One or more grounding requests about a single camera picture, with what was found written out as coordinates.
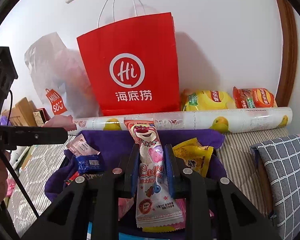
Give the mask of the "yellow snack packet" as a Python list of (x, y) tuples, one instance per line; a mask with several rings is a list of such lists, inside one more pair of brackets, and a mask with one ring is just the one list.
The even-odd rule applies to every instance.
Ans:
[(203, 146), (197, 138), (192, 138), (172, 147), (174, 156), (183, 159), (185, 165), (206, 177), (214, 148)]

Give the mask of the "blue snack packet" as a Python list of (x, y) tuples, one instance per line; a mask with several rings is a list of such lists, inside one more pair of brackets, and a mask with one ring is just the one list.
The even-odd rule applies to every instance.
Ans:
[(75, 159), (79, 174), (95, 174), (105, 171), (104, 162), (97, 154), (76, 156)]

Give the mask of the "pink Lotso candy packet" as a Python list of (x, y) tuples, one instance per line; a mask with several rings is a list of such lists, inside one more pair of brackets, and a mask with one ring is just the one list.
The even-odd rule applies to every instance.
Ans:
[(185, 218), (170, 196), (162, 148), (155, 124), (150, 120), (124, 120), (140, 145), (136, 194), (136, 224), (145, 232), (170, 232), (185, 228)]

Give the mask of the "red snack packet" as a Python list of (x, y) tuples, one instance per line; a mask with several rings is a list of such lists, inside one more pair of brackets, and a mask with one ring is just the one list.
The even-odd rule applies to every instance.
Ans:
[(70, 185), (72, 181), (74, 181), (77, 177), (79, 177), (79, 173), (75, 172), (70, 178), (65, 180), (66, 186)]

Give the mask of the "pale pink snack packet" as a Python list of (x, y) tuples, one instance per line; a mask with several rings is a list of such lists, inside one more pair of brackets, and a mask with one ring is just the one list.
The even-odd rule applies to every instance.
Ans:
[(87, 155), (99, 155), (100, 152), (92, 148), (86, 141), (85, 137), (80, 134), (75, 139), (70, 141), (66, 147), (76, 157)]

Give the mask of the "purple towel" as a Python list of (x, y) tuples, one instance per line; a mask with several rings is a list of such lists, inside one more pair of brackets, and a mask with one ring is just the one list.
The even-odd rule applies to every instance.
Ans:
[[(134, 141), (127, 131), (82, 131), (88, 145), (100, 151), (102, 169), (110, 171), (120, 167), (126, 168), (128, 159), (134, 147)], [(199, 130), (170, 130), (159, 131), (163, 145), (175, 146), (188, 139), (197, 138), (204, 146), (218, 149), (222, 146), (225, 136), (211, 129)], [(70, 206), (77, 195), (72, 189), (67, 189), (65, 181), (77, 171), (77, 160), (69, 150), (65, 150), (68, 159), (47, 181), (45, 194), (52, 202), (52, 211), (45, 216), (45, 226), (37, 231), (37, 239), (83, 239), (88, 231), (88, 223), (92, 220), (93, 208), (97, 196), (98, 180), (84, 183), (80, 192), (79, 210), (75, 215), (70, 214)], [(143, 232), (136, 226), (135, 212), (129, 210), (118, 222), (119, 239), (187, 239), (187, 228), (172, 231), (149, 233)]]

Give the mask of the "white Miniso plastic bag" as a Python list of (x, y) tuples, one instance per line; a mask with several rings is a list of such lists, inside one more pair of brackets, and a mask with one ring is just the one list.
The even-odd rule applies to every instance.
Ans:
[(98, 116), (99, 105), (85, 67), (66, 48), (57, 32), (42, 36), (25, 52), (34, 88), (50, 117)]

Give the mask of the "rolled fruit-print mat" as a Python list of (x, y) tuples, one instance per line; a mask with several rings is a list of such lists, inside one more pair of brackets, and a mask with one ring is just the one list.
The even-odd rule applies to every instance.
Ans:
[(75, 119), (74, 132), (124, 131), (125, 120), (149, 120), (157, 130), (214, 129), (221, 133), (242, 133), (285, 127), (292, 118), (289, 107), (131, 114)]

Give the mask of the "yellow chips bag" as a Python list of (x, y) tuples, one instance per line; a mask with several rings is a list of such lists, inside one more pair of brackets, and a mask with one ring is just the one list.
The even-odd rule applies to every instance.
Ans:
[(236, 109), (235, 101), (224, 91), (185, 89), (180, 97), (182, 111)]

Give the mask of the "red Haidilao paper bag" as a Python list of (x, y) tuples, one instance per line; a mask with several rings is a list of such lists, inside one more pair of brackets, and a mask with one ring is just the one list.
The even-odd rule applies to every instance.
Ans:
[(135, 15), (77, 38), (104, 116), (180, 109), (173, 16)]

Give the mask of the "orange chips bag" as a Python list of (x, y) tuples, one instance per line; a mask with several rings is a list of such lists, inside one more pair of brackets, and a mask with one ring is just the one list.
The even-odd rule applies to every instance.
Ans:
[(232, 90), (236, 108), (277, 107), (274, 95), (265, 88), (236, 88)]

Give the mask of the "grey checked fabric bundle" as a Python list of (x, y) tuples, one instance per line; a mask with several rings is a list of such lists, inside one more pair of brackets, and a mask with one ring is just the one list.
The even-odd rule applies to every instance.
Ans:
[(257, 164), (266, 171), (273, 197), (273, 223), (282, 239), (300, 233), (300, 134), (250, 146)]

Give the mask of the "striped quilted mattress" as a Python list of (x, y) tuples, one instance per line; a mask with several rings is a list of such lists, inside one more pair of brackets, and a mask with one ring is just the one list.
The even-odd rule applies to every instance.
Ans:
[[(271, 210), (271, 191), (262, 186), (249, 147), (258, 142), (287, 135), (288, 130), (286, 128), (230, 133), (226, 134), (222, 146), (216, 151), (217, 158), (224, 166), (228, 178), (265, 216), (269, 215)], [(31, 147), (29, 162), (19, 176), (39, 214), (51, 203), (44, 193), (44, 186), (53, 172), (60, 168), (65, 158), (65, 149), (65, 144)], [(19, 236), (22, 236), (36, 220), (33, 211), (18, 187), (13, 190), (7, 204), (7, 210)]]

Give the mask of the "pink star cloth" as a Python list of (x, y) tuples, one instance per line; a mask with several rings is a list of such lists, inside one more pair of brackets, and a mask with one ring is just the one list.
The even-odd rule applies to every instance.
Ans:
[(13, 178), (8, 177), (7, 178), (7, 193), (6, 193), (6, 197), (10, 198), (10, 196), (12, 195), (15, 186), (16, 186), (16, 182)]

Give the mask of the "brown wooden door frame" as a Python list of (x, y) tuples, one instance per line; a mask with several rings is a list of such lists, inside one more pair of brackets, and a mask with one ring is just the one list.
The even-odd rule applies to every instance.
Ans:
[(282, 29), (282, 66), (276, 93), (279, 107), (287, 107), (292, 95), (298, 64), (298, 33), (294, 11), (287, 0), (276, 0)]

